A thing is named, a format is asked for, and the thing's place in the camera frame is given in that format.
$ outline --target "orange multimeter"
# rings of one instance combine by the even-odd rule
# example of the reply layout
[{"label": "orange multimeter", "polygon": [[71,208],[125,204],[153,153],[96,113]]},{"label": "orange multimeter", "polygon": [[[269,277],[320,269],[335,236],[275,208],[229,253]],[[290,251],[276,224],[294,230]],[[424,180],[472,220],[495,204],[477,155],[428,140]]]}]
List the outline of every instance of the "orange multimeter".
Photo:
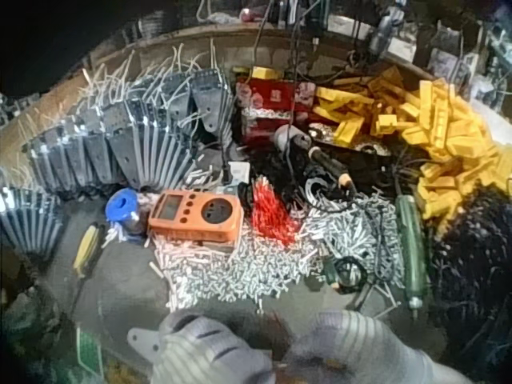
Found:
[{"label": "orange multimeter", "polygon": [[236,196],[166,190],[151,211],[149,228],[175,240],[235,242],[242,212]]}]

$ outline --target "pile of screws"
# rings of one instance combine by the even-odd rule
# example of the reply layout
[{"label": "pile of screws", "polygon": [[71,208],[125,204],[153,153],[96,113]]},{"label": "pile of screws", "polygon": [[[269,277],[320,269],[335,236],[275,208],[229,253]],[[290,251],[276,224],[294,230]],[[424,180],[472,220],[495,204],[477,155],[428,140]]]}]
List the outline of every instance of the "pile of screws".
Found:
[{"label": "pile of screws", "polygon": [[170,286],[168,307],[173,312],[200,299],[234,302],[263,295],[279,298],[290,282],[322,271],[318,248],[309,238],[285,247],[277,240],[256,235],[244,224],[238,248],[231,254],[192,242],[168,242],[155,237],[155,256]]},{"label": "pile of screws", "polygon": [[311,210],[300,238],[325,242],[335,258],[356,258],[370,278],[403,288],[404,266],[393,204],[379,194],[369,198],[360,194],[355,202],[311,199],[310,190],[306,195],[322,210]]}]

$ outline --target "black cable bundle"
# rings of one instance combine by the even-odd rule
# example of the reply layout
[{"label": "black cable bundle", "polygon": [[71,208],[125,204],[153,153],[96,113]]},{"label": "black cable bundle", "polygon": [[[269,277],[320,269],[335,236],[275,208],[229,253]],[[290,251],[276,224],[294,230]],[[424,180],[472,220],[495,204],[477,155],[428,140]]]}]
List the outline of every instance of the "black cable bundle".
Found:
[{"label": "black cable bundle", "polygon": [[478,188],[464,214],[432,249],[432,315],[446,328],[446,363],[474,380],[499,377],[512,363],[512,203]]}]

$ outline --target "green tool handle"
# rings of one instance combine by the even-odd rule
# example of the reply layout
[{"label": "green tool handle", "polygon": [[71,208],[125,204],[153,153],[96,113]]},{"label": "green tool handle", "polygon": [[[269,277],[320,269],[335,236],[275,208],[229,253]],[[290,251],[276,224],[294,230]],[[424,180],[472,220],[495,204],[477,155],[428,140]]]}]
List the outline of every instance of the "green tool handle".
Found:
[{"label": "green tool handle", "polygon": [[422,235],[422,218],[414,198],[400,195],[396,200],[398,232],[402,243],[405,264],[405,288],[409,308],[422,307],[426,290],[425,246]]}]

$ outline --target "wire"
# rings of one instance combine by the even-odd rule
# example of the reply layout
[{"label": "wire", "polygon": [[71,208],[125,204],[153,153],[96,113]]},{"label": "wire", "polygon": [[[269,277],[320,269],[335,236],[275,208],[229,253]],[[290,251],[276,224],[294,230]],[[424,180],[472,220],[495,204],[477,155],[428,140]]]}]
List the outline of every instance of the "wire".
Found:
[{"label": "wire", "polygon": [[338,78],[338,76],[344,74],[346,72],[346,69],[343,68],[341,69],[340,71],[338,71],[337,73],[333,74],[331,77],[329,77],[328,79],[326,80],[321,80],[321,81],[318,81],[318,80],[313,80],[312,78],[308,78],[307,76],[305,76],[304,74],[301,74],[300,71],[298,72],[298,74],[301,76],[301,78],[304,78],[305,80],[307,80],[308,82],[314,82],[317,86],[320,85],[324,85],[324,84],[328,84],[330,82],[332,82],[333,80],[335,80],[336,78]]},{"label": "wire", "polygon": [[[195,14],[195,17],[198,20],[198,22],[206,22],[206,20],[208,20],[208,18],[201,17],[202,9],[205,6],[205,1],[206,0],[201,0],[201,3],[199,4],[198,11]],[[206,4],[206,12],[208,12],[208,17],[209,17],[209,16],[211,16],[211,0],[207,0],[207,1],[208,1],[208,3]]]},{"label": "wire", "polygon": [[269,19],[270,10],[272,8],[274,8],[274,3],[275,3],[275,0],[270,0],[269,1],[269,5],[266,8],[265,15],[263,16],[262,23],[259,26],[258,34],[256,35],[256,40],[254,40],[253,56],[252,56],[252,63],[250,65],[249,76],[247,76],[245,84],[248,84],[249,81],[251,80],[251,78],[253,77],[253,68],[254,68],[254,65],[256,64],[256,55],[257,55],[257,51],[258,51],[259,42],[260,42],[260,40],[262,38],[263,28],[265,28],[265,24],[266,24],[266,22]]},{"label": "wire", "polygon": [[[291,160],[290,160],[290,129],[294,122],[294,116],[295,116],[295,91],[297,89],[297,84],[298,84],[298,44],[300,43],[300,25],[301,25],[302,20],[308,15],[308,13],[310,13],[318,4],[320,4],[320,2],[322,2],[322,0],[317,0],[312,6],[310,6],[301,15],[299,20],[297,20],[295,22],[294,29],[293,29],[291,37],[290,37],[290,58],[292,58],[292,66],[294,69],[294,76],[293,76],[293,78],[294,78],[294,86],[293,86],[294,94],[293,94],[293,99],[292,99],[291,108],[290,108],[290,120],[288,122],[288,129],[286,130],[285,156],[286,156],[286,163],[288,164],[288,169],[290,171],[292,180],[295,185],[297,185],[298,183],[297,183],[297,179],[295,178],[294,168],[293,168]],[[316,206],[315,204],[310,202],[306,196],[304,196],[304,201],[307,203],[308,206],[311,206],[312,208],[315,208],[316,210],[319,210],[326,214],[339,214],[339,213],[347,210],[348,207],[350,206],[350,205],[348,205],[346,208],[341,209],[341,210],[327,210],[323,207]]]}]

